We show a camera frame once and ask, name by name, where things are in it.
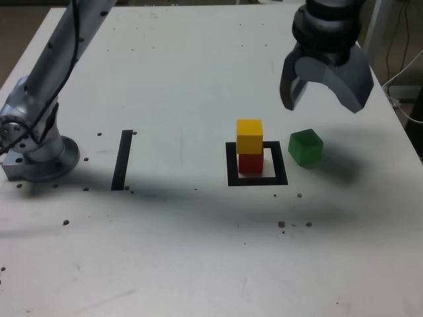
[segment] white table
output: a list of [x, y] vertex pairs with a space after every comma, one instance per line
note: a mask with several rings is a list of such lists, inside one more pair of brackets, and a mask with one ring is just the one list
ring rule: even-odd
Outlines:
[[[358, 114], [318, 84], [283, 107], [296, 9], [112, 10], [59, 96], [77, 168], [21, 189], [0, 173], [0, 316], [423, 315], [422, 165], [376, 78]], [[2, 104], [62, 13], [46, 17]], [[288, 186], [227, 186], [238, 118], [262, 118], [281, 143]], [[316, 169], [288, 153], [309, 128], [325, 142]], [[137, 131], [134, 194], [110, 191], [123, 129]]]

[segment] floor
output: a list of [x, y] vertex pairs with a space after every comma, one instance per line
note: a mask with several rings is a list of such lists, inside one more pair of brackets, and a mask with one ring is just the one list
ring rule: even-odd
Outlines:
[[[254, 0], [245, 0], [241, 3], [248, 3]], [[367, 26], [370, 22], [375, 0], [367, 0], [362, 9], [363, 30], [359, 37], [362, 45], [365, 40]], [[130, 0], [131, 6], [138, 5], [230, 5], [235, 4], [235, 0]], [[395, 1], [393, 10], [389, 18], [389, 24], [383, 37], [381, 51], [375, 66], [375, 73], [379, 82], [387, 80], [387, 66], [385, 62], [386, 53], [391, 38], [393, 37], [399, 11], [403, 1]], [[3, 85], [16, 62], [19, 60], [29, 41], [37, 31], [39, 25], [47, 15], [50, 7], [30, 6], [30, 7], [1, 7], [0, 6], [0, 86]], [[423, 34], [423, 1], [410, 0], [407, 10], [409, 21], [409, 46], [405, 63], [407, 64], [422, 48], [421, 34]], [[389, 66], [391, 76], [397, 73], [401, 67], [404, 49], [406, 47], [407, 35], [404, 16], [401, 19], [397, 36], [391, 48]], [[397, 85], [423, 85], [423, 58], [418, 60], [404, 76], [398, 78]], [[410, 112], [412, 105], [407, 106]], [[399, 112], [400, 120], [405, 123], [406, 118]]]

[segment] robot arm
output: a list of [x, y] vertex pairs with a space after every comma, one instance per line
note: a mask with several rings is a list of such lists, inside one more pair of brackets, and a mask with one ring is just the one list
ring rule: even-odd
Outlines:
[[31, 74], [0, 111], [0, 154], [9, 180], [46, 181], [78, 163], [75, 142], [59, 134], [58, 94], [116, 0], [71, 0]]
[[308, 81], [330, 88], [356, 113], [373, 88], [367, 59], [357, 46], [364, 0], [307, 0], [294, 16], [297, 45], [286, 57], [280, 82], [285, 108], [293, 110]]

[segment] toy block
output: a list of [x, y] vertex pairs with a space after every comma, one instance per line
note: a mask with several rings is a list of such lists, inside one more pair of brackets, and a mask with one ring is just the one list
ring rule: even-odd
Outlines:
[[320, 161], [323, 153], [323, 141], [313, 129], [292, 133], [288, 152], [298, 165], [310, 165]]
[[237, 121], [237, 154], [260, 154], [263, 149], [262, 120]]
[[263, 148], [262, 154], [240, 154], [238, 156], [238, 172], [241, 174], [262, 174], [263, 160]]

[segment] wooden block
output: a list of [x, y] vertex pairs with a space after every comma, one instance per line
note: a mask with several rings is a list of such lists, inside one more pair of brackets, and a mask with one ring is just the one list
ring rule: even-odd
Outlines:
[[262, 120], [237, 121], [237, 154], [261, 154], [263, 149]]
[[262, 154], [240, 154], [238, 156], [238, 172], [241, 174], [262, 174], [263, 160], [263, 148]]

